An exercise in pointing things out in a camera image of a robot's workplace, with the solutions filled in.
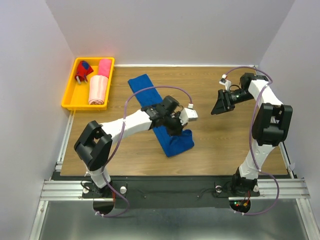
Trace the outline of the blue towel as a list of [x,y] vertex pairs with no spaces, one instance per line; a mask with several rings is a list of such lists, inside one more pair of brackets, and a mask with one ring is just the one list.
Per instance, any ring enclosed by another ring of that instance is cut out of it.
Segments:
[[179,155],[194,147],[193,133],[186,129],[179,136],[170,136],[164,126],[164,116],[176,113],[179,102],[172,96],[162,98],[147,74],[128,80],[128,85],[135,94],[141,109],[150,114],[153,130],[167,157]]

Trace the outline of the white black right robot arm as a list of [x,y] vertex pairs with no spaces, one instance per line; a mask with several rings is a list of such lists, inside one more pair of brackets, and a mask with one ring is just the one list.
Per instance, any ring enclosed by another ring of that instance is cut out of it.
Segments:
[[265,160],[288,136],[293,108],[276,97],[270,88],[271,81],[264,75],[244,73],[236,90],[231,90],[226,74],[219,83],[225,88],[218,91],[212,115],[231,112],[238,103],[256,101],[249,128],[249,152],[232,176],[230,189],[235,195],[257,192],[257,180]]

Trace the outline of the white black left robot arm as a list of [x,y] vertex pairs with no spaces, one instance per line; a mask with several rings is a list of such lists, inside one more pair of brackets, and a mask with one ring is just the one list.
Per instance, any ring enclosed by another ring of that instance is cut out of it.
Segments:
[[139,132],[164,126],[170,136],[182,133],[188,118],[185,110],[175,112],[179,102],[170,95],[161,103],[142,107],[133,114],[111,121],[89,122],[74,145],[78,157],[84,162],[100,197],[111,193],[111,178],[106,164],[113,144],[119,147],[123,138]]

